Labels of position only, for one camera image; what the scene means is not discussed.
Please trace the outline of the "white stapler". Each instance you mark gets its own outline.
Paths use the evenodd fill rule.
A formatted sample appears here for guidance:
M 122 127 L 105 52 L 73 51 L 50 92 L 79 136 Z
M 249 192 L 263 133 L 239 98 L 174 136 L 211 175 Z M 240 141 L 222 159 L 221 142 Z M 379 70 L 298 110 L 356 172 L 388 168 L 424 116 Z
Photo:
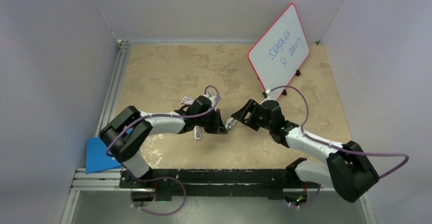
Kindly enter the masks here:
M 228 131 L 230 131 L 230 130 L 233 128 L 235 122 L 236 122 L 236 119 L 234 119 L 234 118 L 229 118 L 229 119 L 226 121 L 226 123 L 225 123 L 225 127 L 226 127 L 226 129 L 227 129 Z
M 194 139 L 200 140 L 202 138 L 202 130 L 201 127 L 195 126 L 194 127 Z

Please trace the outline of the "red white staple box sleeve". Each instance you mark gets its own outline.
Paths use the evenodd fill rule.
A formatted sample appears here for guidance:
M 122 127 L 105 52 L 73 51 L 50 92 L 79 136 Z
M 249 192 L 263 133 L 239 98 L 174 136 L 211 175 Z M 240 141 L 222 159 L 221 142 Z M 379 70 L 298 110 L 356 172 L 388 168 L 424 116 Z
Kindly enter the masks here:
M 184 104 L 184 105 L 192 105 L 193 102 L 194 102 L 194 99 L 189 98 L 189 97 L 186 97 L 186 96 L 184 96 L 184 97 L 181 99 L 181 103 Z

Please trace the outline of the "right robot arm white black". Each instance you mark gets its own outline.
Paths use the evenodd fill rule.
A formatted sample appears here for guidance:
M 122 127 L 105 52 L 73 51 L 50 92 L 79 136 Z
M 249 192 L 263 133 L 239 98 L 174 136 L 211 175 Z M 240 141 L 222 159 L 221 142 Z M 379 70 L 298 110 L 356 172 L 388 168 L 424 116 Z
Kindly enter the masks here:
M 318 159 L 314 162 L 298 158 L 286 168 L 287 183 L 293 187 L 304 182 L 317 183 L 333 188 L 353 203 L 380 179 L 359 144 L 326 141 L 322 145 L 307 138 L 298 124 L 285 119 L 276 100 L 258 103 L 250 99 L 231 117 L 255 131 L 264 128 L 276 143 Z

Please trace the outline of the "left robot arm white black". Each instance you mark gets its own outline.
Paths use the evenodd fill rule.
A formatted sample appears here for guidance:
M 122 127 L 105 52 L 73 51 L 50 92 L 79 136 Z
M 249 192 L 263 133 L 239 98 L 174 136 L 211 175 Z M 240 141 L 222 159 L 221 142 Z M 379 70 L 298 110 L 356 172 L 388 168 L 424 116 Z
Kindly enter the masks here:
M 183 134 L 195 127 L 209 134 L 227 134 L 216 108 L 217 96 L 199 96 L 192 104 L 166 114 L 142 113 L 128 106 L 99 133 L 106 146 L 106 155 L 115 158 L 132 175 L 132 181 L 145 188 L 152 181 L 151 167 L 139 150 L 145 139 L 154 134 Z

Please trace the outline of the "black whiteboard easel stand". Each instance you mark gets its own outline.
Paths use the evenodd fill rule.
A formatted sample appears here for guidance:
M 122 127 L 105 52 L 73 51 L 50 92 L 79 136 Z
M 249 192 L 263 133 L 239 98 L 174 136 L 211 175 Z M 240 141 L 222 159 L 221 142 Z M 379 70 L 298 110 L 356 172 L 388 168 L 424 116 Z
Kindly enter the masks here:
M 291 85 L 292 81 L 296 77 L 301 76 L 301 74 L 299 68 L 295 68 L 294 70 L 266 70 L 260 71 L 257 74 L 257 79 L 265 91 L 271 90 L 271 95 L 275 99 L 278 99 L 283 94 L 286 94 L 285 86 Z

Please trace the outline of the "red framed whiteboard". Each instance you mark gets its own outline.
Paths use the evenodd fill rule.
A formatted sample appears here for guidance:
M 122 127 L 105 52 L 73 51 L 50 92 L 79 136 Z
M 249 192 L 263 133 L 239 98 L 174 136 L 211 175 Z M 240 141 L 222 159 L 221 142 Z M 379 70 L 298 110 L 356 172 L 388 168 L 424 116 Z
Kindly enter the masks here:
M 264 90 L 275 99 L 296 76 L 310 47 L 295 4 L 291 3 L 252 46 L 247 58 Z

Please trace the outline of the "blue plastic board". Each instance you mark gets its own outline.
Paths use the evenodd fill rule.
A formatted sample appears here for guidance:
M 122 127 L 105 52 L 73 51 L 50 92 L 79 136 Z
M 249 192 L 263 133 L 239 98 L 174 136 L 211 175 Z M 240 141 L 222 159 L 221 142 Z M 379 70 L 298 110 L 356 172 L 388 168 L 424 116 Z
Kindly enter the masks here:
M 124 169 L 124 165 L 115 158 L 105 154 L 106 145 L 100 137 L 93 137 L 87 140 L 86 167 L 85 173 L 92 174 L 116 168 Z

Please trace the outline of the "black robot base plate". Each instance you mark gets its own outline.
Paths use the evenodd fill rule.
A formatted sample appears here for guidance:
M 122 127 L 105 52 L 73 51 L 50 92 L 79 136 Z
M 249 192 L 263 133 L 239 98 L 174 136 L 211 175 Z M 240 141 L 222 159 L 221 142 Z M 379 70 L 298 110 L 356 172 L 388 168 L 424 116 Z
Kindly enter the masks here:
M 172 197 L 264 197 L 296 199 L 290 189 L 304 192 L 316 183 L 302 182 L 289 169 L 152 169 L 139 181 L 121 172 L 120 188 L 155 190 L 156 201 Z

